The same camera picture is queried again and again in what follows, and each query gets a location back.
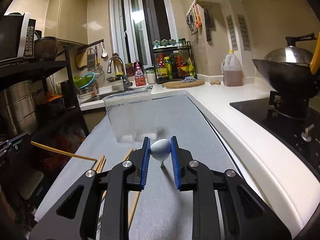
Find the stove knob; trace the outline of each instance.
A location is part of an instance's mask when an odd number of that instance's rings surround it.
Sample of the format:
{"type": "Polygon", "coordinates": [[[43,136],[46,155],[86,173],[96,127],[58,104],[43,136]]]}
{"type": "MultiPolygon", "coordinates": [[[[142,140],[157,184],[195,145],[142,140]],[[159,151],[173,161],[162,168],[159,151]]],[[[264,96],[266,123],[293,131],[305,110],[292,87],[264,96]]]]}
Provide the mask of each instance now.
{"type": "Polygon", "coordinates": [[[311,136],[310,136],[310,131],[314,128],[314,124],[308,126],[305,128],[305,132],[301,133],[302,139],[304,139],[306,142],[311,142],[311,136]]]}

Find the chrome faucet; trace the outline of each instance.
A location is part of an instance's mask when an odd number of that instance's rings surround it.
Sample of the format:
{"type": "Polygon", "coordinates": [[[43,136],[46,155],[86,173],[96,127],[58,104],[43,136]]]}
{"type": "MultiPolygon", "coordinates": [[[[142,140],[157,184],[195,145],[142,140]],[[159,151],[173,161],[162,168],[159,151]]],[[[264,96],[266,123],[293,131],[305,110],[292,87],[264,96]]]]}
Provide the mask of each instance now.
{"type": "Polygon", "coordinates": [[[128,91],[129,90],[129,87],[132,87],[132,82],[129,82],[125,72],[124,72],[124,65],[123,65],[123,61],[122,59],[119,57],[119,56],[112,56],[109,60],[109,63],[108,63],[108,71],[107,73],[111,73],[111,63],[112,61],[115,59],[115,58],[118,58],[120,60],[120,63],[121,63],[121,70],[122,70],[122,81],[123,81],[123,89],[124,91],[128,91]]]}

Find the black wok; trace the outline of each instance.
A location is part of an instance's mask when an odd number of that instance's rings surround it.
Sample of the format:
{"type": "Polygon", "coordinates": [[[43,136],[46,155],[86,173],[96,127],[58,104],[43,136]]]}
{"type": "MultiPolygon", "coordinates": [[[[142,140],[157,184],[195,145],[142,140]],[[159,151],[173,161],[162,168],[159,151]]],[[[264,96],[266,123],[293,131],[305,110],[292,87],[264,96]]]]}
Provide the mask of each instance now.
{"type": "Polygon", "coordinates": [[[263,78],[282,96],[309,99],[320,90],[319,72],[313,75],[308,67],[260,59],[252,61],[263,78]]]}

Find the gray tablecloth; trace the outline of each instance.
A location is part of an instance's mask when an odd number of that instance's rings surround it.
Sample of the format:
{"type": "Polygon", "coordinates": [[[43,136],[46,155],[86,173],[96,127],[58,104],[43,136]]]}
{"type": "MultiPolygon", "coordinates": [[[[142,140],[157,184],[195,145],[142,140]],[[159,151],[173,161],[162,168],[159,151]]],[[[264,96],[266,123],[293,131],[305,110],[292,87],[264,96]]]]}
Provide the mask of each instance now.
{"type": "MultiPolygon", "coordinates": [[[[227,169],[236,170],[216,134],[187,96],[155,99],[153,103],[157,109],[157,140],[170,140],[172,136],[176,136],[180,148],[189,150],[194,159],[206,164],[210,169],[221,172],[227,169]]],[[[117,143],[106,116],[76,153],[97,159],[104,154],[107,160],[103,171],[107,171],[121,162],[130,147],[141,146],[140,142],[117,143]]],[[[147,185],[140,194],[129,232],[130,239],[191,239],[192,192],[176,190],[171,158],[168,158],[164,165],[161,169],[160,162],[150,158],[147,185]]],[[[72,158],[39,206],[36,219],[41,219],[62,194],[92,166],[93,162],[72,158]]],[[[129,209],[134,194],[129,193],[129,209]]]]}

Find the sink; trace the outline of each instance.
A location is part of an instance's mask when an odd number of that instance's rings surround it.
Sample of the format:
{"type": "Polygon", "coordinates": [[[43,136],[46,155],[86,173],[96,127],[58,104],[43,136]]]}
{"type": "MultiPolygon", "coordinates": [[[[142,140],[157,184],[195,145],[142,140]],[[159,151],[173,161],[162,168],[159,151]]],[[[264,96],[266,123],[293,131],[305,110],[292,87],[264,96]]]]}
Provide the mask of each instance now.
{"type": "MultiPolygon", "coordinates": [[[[143,88],[140,88],[140,87],[136,87],[136,88],[129,88],[129,91],[144,91],[144,90],[148,90],[148,89],[152,89],[153,85],[149,85],[149,86],[146,86],[146,87],[143,87],[143,88]]],[[[112,91],[110,93],[106,93],[106,94],[101,94],[101,95],[96,95],[92,98],[89,98],[88,100],[82,102],[81,104],[84,104],[84,103],[89,103],[89,102],[95,102],[95,101],[99,101],[99,100],[102,100],[103,98],[105,98],[106,96],[110,96],[110,95],[115,95],[115,94],[120,94],[120,93],[124,93],[123,90],[120,90],[120,91],[112,91]]]]}

